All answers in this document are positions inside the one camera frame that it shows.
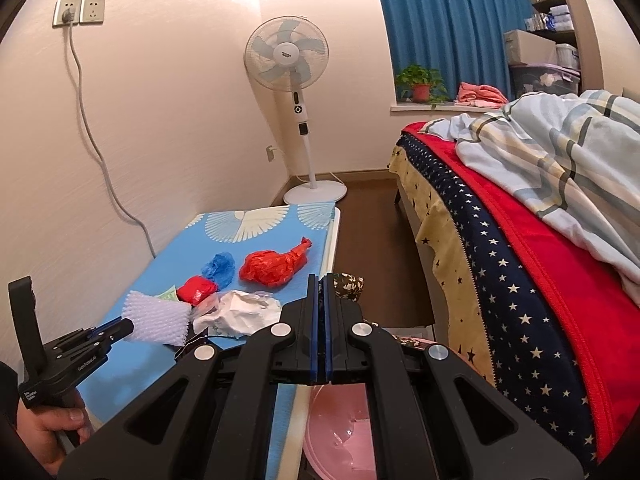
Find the person's left hand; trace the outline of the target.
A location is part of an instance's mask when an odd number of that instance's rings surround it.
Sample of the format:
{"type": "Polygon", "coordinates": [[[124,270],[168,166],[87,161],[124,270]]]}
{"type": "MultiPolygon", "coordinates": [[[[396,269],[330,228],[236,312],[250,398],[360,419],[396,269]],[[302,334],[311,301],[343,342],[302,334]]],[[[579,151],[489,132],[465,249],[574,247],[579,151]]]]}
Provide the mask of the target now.
{"type": "Polygon", "coordinates": [[[73,390],[69,408],[40,406],[33,410],[25,408],[19,400],[16,413],[16,431],[29,452],[52,476],[58,474],[66,452],[58,442],[58,433],[69,431],[76,434],[83,444],[94,434],[86,404],[77,389],[73,390]]]}

